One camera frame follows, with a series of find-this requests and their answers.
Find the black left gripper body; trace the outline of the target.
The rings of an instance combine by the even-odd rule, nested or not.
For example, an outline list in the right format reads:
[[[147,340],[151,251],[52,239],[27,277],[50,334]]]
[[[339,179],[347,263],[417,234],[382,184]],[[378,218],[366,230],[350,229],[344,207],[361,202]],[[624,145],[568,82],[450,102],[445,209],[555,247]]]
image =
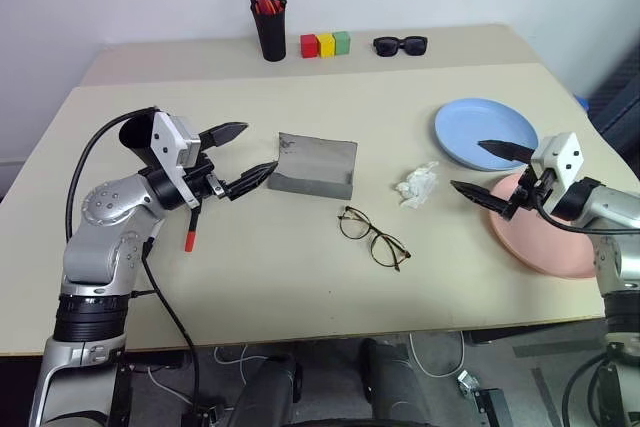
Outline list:
[[[184,181],[199,205],[210,198],[232,201],[231,189],[214,173],[214,164],[208,156],[199,156],[193,167],[185,169]]]

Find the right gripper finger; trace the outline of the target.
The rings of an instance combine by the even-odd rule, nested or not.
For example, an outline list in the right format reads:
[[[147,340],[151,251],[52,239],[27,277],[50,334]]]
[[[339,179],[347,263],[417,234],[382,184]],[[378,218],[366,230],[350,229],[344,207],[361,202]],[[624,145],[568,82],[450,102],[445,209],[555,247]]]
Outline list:
[[[507,161],[529,163],[534,153],[534,150],[529,147],[502,140],[482,140],[478,145],[492,155]]]
[[[515,213],[509,201],[494,196],[484,187],[456,180],[451,180],[450,185],[471,202],[497,213],[505,220],[511,220]]]

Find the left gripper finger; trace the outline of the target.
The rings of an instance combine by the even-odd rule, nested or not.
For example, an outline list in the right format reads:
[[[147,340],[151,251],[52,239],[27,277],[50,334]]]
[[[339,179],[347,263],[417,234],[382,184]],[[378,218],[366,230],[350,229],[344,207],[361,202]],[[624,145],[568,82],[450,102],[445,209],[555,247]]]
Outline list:
[[[271,161],[256,165],[243,172],[237,180],[224,186],[226,197],[233,201],[256,189],[274,172],[277,166],[277,161]]]
[[[229,143],[239,136],[247,127],[248,124],[245,122],[226,122],[202,131],[199,134],[200,148],[210,149]]]

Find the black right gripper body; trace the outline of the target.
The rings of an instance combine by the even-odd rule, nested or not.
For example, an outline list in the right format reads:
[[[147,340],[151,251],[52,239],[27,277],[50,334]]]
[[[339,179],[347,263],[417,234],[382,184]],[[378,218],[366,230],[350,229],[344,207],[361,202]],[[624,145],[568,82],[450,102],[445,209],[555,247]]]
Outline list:
[[[543,204],[550,192],[551,170],[546,169],[538,175],[533,168],[526,168],[507,200],[504,219],[511,220],[518,209],[537,210],[537,205]]]

